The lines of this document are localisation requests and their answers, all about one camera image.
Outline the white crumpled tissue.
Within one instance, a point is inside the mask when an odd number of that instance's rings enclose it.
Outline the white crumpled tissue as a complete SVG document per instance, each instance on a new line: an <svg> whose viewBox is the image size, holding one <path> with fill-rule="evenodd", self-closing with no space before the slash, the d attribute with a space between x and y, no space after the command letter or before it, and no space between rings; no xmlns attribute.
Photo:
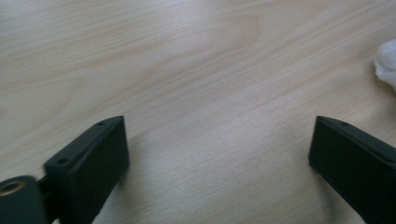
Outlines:
<svg viewBox="0 0 396 224"><path fill-rule="evenodd" d="M375 55L375 74L396 91L396 39L383 43Z"/></svg>

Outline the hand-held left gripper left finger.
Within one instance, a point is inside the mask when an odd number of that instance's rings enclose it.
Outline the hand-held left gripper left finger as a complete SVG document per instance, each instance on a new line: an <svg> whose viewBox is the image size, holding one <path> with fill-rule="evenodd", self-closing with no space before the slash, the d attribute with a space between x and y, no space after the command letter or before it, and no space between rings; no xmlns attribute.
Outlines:
<svg viewBox="0 0 396 224"><path fill-rule="evenodd" d="M124 118L91 126L44 164L49 219L92 224L129 164Z"/></svg>

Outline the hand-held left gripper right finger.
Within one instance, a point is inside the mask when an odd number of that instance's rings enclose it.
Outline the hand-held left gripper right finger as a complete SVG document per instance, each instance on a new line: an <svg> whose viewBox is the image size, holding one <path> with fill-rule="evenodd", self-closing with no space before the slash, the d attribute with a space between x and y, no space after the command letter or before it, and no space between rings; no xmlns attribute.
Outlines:
<svg viewBox="0 0 396 224"><path fill-rule="evenodd" d="M318 116L308 160L367 224L396 224L395 147Z"/></svg>

